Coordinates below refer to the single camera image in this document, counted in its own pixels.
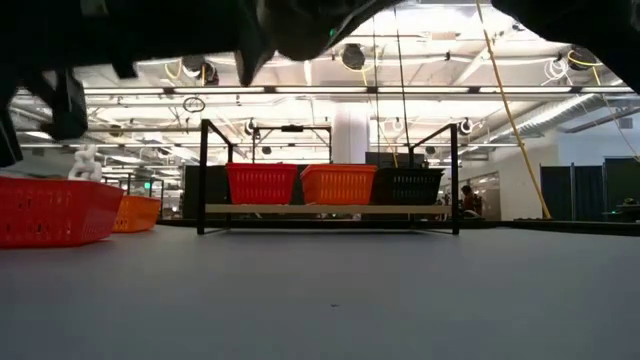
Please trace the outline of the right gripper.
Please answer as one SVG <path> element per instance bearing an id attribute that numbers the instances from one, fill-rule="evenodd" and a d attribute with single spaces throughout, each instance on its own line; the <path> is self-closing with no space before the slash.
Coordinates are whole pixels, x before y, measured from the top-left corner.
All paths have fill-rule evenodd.
<path id="1" fill-rule="evenodd" d="M 1 73 L 111 64 L 131 78 L 133 65 L 152 59 L 234 52 L 239 77 L 252 81 L 273 54 L 252 1 L 237 0 L 3 0 Z M 51 109 L 40 129 L 56 141 L 88 130 L 84 87 L 71 69 L 30 81 L 30 92 Z"/>

